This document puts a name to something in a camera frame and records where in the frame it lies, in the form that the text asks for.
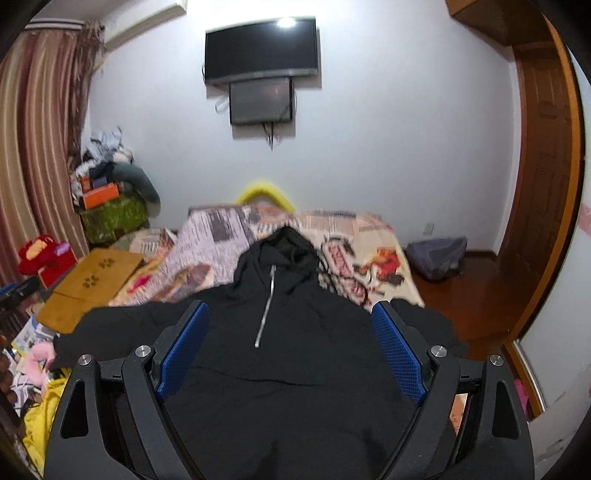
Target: wooden door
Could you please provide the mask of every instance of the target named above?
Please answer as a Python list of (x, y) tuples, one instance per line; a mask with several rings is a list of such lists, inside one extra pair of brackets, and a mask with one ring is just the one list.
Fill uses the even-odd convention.
[(516, 48), (522, 151), (511, 218), (499, 255), (502, 273), (531, 296), (560, 230), (571, 177), (572, 124), (566, 79), (553, 42)]

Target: electrical outlet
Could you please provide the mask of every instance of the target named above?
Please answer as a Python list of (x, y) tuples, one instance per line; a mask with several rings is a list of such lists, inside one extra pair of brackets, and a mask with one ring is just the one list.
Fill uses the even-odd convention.
[(428, 223), (425, 225), (425, 228), (423, 230), (423, 235), (425, 236), (431, 236), (433, 234), (433, 229), (435, 228), (435, 224), (434, 223)]

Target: patterned bedspread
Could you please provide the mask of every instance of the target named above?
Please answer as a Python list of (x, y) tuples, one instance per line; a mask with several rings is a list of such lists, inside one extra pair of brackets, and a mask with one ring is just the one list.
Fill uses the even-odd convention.
[[(325, 211), (293, 214), (263, 203), (193, 209), (174, 246), (163, 240), (164, 231), (147, 231), (154, 237), (147, 242), (152, 245), (147, 250), (155, 253), (110, 305), (178, 301), (204, 288), (230, 283), (240, 254), (284, 225), (298, 230), (319, 250), (330, 273), (320, 280), (339, 294), (368, 310), (393, 297), (423, 306), (394, 231), (378, 216)], [(137, 251), (146, 244), (145, 238), (133, 242), (135, 246), (122, 248)]]

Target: pink stripe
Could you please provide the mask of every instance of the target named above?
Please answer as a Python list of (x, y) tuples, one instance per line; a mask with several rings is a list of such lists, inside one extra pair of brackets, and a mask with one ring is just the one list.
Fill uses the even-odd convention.
[(579, 220), (577, 221), (579, 228), (587, 235), (591, 236), (591, 207), (581, 202), (581, 209), (579, 210)]

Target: wooden floor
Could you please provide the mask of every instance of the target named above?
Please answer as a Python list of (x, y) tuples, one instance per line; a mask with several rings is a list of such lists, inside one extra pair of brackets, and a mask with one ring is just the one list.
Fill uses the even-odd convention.
[(499, 353), (509, 330), (529, 300), (529, 291), (501, 275), (492, 258), (467, 257), (463, 274), (440, 283), (413, 278), (427, 307), (454, 324), (458, 337), (470, 344), (469, 357), (484, 360)]

